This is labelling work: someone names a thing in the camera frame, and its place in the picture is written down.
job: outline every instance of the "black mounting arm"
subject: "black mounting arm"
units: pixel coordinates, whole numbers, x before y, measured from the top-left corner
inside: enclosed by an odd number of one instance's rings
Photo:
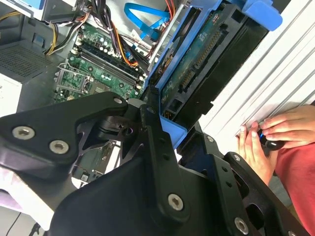
[[[0,175],[53,186],[50,195],[79,155],[122,142],[120,167],[49,205],[50,235],[308,235],[240,156],[223,156],[197,128],[178,165],[158,91],[149,88],[145,101],[104,92],[0,118]]]

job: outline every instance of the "blue plastic handle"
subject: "blue plastic handle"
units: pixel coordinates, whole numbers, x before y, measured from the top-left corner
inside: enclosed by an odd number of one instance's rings
[[[269,31],[274,31],[282,24],[282,17],[272,6],[272,0],[229,0],[229,2],[238,5],[245,15]]]

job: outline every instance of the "green circuit board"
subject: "green circuit board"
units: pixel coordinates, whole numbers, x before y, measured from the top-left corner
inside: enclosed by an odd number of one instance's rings
[[[77,73],[65,71],[62,74],[62,86],[55,98],[57,103],[104,91],[115,92],[124,99],[141,96],[142,91],[75,55],[69,57],[68,63],[70,68],[77,69]]]
[[[84,24],[81,29],[80,39],[89,43],[90,45],[108,52],[112,49],[112,40],[100,29],[96,29],[89,24]]]
[[[169,98],[179,89],[185,90],[200,69],[210,51],[220,39],[222,32],[214,32],[218,19],[222,16],[221,11],[212,14],[201,28],[198,36],[192,42],[190,48],[181,59],[179,65],[161,91],[161,109],[164,110]]]

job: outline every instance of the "hand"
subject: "hand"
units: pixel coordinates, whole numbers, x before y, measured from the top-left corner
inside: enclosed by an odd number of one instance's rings
[[[257,130],[257,122],[252,124],[248,134],[246,127],[241,127],[237,153],[243,157],[262,181],[268,185],[276,167],[278,151],[271,152],[270,158],[267,158],[261,148]]]
[[[283,148],[295,148],[315,142],[315,106],[297,107],[267,118],[261,125],[267,140],[286,141]]]

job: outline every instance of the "circuit board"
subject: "circuit board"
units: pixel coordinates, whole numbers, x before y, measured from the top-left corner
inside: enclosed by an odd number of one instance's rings
[[[88,24],[81,27],[74,48],[59,68],[57,103],[104,91],[124,99],[140,98],[144,90],[143,72],[125,64],[114,54],[111,38]]]
[[[100,29],[96,29],[89,24],[84,24],[83,27],[81,27],[78,37],[80,40],[93,45],[105,53],[114,53],[111,38],[105,35]]]
[[[216,11],[208,18],[198,36],[181,59],[171,78],[164,86],[161,91],[162,110],[165,109],[165,105],[174,92],[178,90],[185,91],[189,87],[190,82],[196,76],[196,71],[201,68],[203,62],[220,39],[222,32],[220,30],[214,32],[214,26],[217,24],[221,15],[221,11]]]

